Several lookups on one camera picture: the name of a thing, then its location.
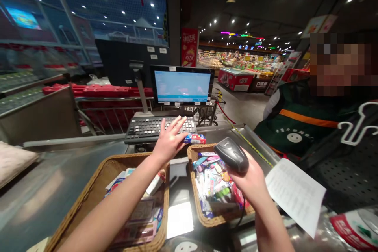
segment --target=red cable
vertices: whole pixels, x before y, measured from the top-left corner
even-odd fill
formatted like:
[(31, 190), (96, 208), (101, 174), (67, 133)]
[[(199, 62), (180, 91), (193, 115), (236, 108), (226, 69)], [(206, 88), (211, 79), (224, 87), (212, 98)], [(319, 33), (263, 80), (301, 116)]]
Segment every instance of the red cable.
[(222, 110), (223, 114), (227, 117), (228, 120), (230, 120), (233, 124), (236, 124), (234, 121), (232, 121), (226, 113), (224, 113), (223, 109), (221, 108), (221, 106), (219, 105), (219, 103), (217, 101), (215, 101), (217, 103), (217, 105), (219, 106), (219, 108)]

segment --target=floor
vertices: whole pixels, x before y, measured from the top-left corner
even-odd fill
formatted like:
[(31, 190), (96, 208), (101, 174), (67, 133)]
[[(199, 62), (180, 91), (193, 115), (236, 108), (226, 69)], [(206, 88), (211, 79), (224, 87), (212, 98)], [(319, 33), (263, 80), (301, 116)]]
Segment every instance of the floor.
[[(222, 99), (226, 102), (223, 110), (236, 124), (246, 124), (254, 129), (263, 120), (263, 111), (269, 96), (263, 93), (231, 91), (217, 82), (214, 82), (213, 87), (222, 92)], [(217, 116), (218, 119), (223, 119), (223, 115)]]

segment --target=computer monitor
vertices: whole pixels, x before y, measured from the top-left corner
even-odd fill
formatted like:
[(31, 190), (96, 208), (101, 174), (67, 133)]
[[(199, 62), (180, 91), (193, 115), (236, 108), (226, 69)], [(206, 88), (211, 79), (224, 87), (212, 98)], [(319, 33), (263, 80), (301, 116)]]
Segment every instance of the computer monitor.
[(156, 103), (171, 106), (209, 104), (214, 69), (151, 65), (150, 71)]
[(170, 50), (163, 46), (152, 46), (122, 41), (95, 39), (104, 65), (105, 74), (112, 85), (136, 87), (134, 72), (130, 63), (143, 64), (142, 82), (144, 87), (152, 87), (150, 65), (169, 65)]

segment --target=hand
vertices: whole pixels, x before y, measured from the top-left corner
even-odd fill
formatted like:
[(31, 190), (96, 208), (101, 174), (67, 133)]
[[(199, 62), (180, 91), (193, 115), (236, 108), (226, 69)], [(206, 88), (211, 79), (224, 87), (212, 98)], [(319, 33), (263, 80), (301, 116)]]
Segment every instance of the hand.
[(161, 121), (160, 135), (153, 154), (159, 158), (162, 165), (170, 161), (185, 146), (182, 140), (184, 140), (189, 133), (177, 135), (185, 121), (186, 116), (183, 119), (181, 119), (181, 116), (178, 116), (167, 129), (165, 129), (165, 118)]
[(252, 205), (266, 200), (266, 197), (270, 199), (263, 170), (245, 149), (242, 148), (242, 150), (249, 160), (248, 171), (240, 175), (227, 167), (230, 177)]

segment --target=white pillow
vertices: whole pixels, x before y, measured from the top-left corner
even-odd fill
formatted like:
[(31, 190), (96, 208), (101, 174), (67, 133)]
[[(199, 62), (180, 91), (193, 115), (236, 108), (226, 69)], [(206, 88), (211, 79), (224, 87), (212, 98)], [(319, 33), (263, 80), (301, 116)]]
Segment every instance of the white pillow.
[(0, 188), (38, 158), (38, 154), (0, 141)]

